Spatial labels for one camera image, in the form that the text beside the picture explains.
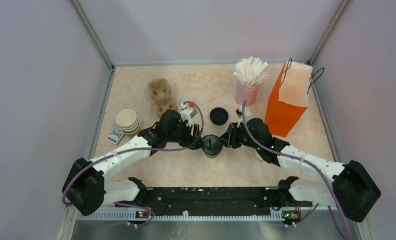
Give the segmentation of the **stack of paper cups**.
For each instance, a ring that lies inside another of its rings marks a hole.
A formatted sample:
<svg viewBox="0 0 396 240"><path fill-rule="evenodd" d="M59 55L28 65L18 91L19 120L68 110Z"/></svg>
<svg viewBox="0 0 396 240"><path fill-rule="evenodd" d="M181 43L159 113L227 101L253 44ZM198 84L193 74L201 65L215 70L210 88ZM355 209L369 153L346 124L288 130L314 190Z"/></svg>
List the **stack of paper cups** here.
<svg viewBox="0 0 396 240"><path fill-rule="evenodd" d="M121 128L121 131L131 139L141 131L137 114L131 109L120 111L116 115L115 122Z"/></svg>

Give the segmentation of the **green paper cup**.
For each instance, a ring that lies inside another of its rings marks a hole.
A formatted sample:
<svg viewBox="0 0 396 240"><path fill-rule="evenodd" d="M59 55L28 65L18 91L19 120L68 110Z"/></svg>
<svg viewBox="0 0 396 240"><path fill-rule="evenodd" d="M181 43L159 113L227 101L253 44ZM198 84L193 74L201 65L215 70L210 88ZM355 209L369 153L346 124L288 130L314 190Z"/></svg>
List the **green paper cup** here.
<svg viewBox="0 0 396 240"><path fill-rule="evenodd" d="M207 154L207 153L205 153L205 156L207 158L209 158L209 159L214 159L214 158L216 158L218 156L218 154Z"/></svg>

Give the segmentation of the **bundle of white wrapped straws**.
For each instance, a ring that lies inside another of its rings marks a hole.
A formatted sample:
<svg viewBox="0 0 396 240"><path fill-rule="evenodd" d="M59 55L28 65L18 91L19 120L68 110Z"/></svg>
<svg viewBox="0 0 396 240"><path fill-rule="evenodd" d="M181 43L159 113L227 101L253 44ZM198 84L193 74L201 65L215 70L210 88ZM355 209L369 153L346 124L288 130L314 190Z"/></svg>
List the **bundle of white wrapped straws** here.
<svg viewBox="0 0 396 240"><path fill-rule="evenodd" d="M257 57L243 58L235 64L233 75L238 82L247 88L253 88L262 83L269 74L266 72L267 62Z"/></svg>

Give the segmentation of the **pink straw holder cup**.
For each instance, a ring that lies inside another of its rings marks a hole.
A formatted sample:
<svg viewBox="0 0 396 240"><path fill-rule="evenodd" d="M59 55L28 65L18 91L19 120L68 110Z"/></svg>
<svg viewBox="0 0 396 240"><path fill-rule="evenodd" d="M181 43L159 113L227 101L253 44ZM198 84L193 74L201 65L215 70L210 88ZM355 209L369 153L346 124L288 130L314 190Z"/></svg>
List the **pink straw holder cup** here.
<svg viewBox="0 0 396 240"><path fill-rule="evenodd" d="M260 88L259 85L248 87L248 86L243 86L238 82L235 93L235 102L238 105L242 105L243 102L246 101L247 107L252 106L256 101L259 88Z"/></svg>

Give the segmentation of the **brown pulp cup carrier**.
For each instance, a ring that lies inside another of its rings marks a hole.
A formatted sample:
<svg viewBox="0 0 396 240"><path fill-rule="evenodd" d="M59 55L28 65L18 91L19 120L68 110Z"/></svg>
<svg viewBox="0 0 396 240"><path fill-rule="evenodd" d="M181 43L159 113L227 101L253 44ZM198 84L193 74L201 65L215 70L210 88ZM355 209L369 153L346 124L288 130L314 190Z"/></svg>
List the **brown pulp cup carrier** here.
<svg viewBox="0 0 396 240"><path fill-rule="evenodd" d="M147 88L154 104L155 113L159 118L168 110L177 111L177 104L171 95L168 80L164 78L152 80Z"/></svg>

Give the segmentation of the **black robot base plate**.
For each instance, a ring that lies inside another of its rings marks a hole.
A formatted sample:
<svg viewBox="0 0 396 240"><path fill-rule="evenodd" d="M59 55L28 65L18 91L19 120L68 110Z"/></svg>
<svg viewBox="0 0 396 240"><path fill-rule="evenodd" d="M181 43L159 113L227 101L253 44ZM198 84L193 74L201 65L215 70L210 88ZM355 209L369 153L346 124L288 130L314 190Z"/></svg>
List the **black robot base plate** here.
<svg viewBox="0 0 396 240"><path fill-rule="evenodd" d="M134 203L157 216L268 216L283 208L312 207L278 187L146 187Z"/></svg>

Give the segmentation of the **black cup lid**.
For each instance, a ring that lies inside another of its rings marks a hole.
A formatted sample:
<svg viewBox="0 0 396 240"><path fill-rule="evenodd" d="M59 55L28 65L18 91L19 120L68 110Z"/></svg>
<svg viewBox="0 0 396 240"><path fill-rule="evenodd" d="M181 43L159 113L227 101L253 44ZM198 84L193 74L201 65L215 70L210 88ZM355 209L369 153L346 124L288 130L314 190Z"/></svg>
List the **black cup lid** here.
<svg viewBox="0 0 396 240"><path fill-rule="evenodd" d="M220 154L223 149L223 146L217 143L217 139L219 137L215 134L209 134L202 138L203 140L203 147L202 151L208 154Z"/></svg>
<svg viewBox="0 0 396 240"><path fill-rule="evenodd" d="M209 118L212 124L222 126L228 121L229 114L224 108L216 107L210 111Z"/></svg>

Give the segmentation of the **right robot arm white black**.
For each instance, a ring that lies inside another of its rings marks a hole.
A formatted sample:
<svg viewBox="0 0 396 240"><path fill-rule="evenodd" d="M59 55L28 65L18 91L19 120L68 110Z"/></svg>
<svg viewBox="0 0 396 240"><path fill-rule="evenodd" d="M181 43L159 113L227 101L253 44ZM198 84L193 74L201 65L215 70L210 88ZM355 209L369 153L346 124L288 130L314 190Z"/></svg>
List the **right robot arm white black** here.
<svg viewBox="0 0 396 240"><path fill-rule="evenodd" d="M217 142L226 148L245 146L255 149L264 162L318 181L310 183L297 179L280 190L279 200L285 206L302 201L340 206L346 218L361 223L381 196L381 191L359 162L333 162L305 153L273 137L259 118L246 123L231 123Z"/></svg>

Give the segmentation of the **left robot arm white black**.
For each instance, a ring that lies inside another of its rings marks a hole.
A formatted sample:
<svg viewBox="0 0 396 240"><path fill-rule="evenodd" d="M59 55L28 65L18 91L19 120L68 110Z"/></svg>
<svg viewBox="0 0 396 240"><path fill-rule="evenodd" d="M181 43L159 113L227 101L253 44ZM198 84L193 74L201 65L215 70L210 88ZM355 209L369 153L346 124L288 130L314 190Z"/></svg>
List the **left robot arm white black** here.
<svg viewBox="0 0 396 240"><path fill-rule="evenodd" d="M197 107L181 112L166 111L152 127L142 130L128 143L101 157L76 160L62 188L62 202L74 206L83 216L96 212L102 205L130 202L139 207L146 201L145 191L132 180L112 182L119 172L157 152L169 152L168 143L179 148L197 150L202 147L200 126L192 119L200 115Z"/></svg>

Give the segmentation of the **orange paper bag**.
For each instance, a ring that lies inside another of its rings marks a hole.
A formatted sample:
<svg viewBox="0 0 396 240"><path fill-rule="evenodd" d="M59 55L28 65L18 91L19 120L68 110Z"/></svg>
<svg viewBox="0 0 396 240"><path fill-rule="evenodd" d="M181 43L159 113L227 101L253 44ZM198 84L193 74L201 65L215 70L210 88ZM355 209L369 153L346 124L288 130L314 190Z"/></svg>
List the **orange paper bag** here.
<svg viewBox="0 0 396 240"><path fill-rule="evenodd" d="M268 98L264 123L271 134L285 138L308 108L313 67L285 62Z"/></svg>

